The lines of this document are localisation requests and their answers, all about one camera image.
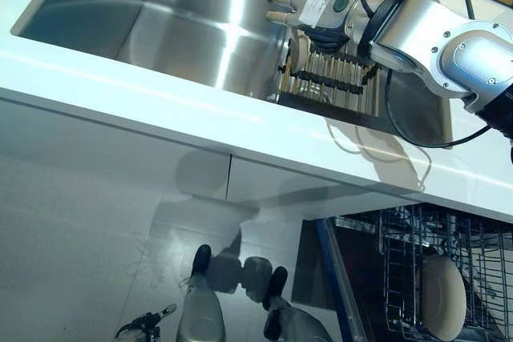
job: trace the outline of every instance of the plate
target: plate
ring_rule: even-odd
[[[463,278],[450,258],[433,255],[422,268],[422,322],[443,341],[462,331],[467,313]]]

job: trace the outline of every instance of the dish rack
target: dish rack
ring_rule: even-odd
[[[382,69],[379,66],[363,66],[357,60],[356,47],[352,44],[346,44],[334,56],[325,58],[308,40],[303,69],[293,72],[289,50],[285,64],[279,66],[278,71],[281,74],[279,99],[300,97],[330,107],[378,116],[379,75]]]
[[[383,210],[376,220],[390,331],[437,340],[422,324],[420,267],[443,254],[458,267],[467,294],[457,340],[513,341],[513,225],[425,204]]]

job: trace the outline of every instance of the dishwasher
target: dishwasher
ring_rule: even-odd
[[[439,340],[422,320],[422,269],[449,257],[467,309],[456,341],[513,341],[513,225],[420,203],[315,221],[343,340]]]

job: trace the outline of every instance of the floor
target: floor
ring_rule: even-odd
[[[10,155],[0,155],[0,169],[3,340],[109,341],[135,317],[176,303],[160,325],[162,341],[174,340],[202,243],[212,247],[208,279],[227,341],[265,340],[261,280],[244,272],[286,267],[291,298],[300,219]],[[341,340],[334,311],[298,307]]]

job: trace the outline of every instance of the cabinet door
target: cabinet door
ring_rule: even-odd
[[[229,155],[0,102],[0,155],[225,199]]]
[[[270,215],[316,219],[413,202],[346,183],[232,158],[227,199]]]

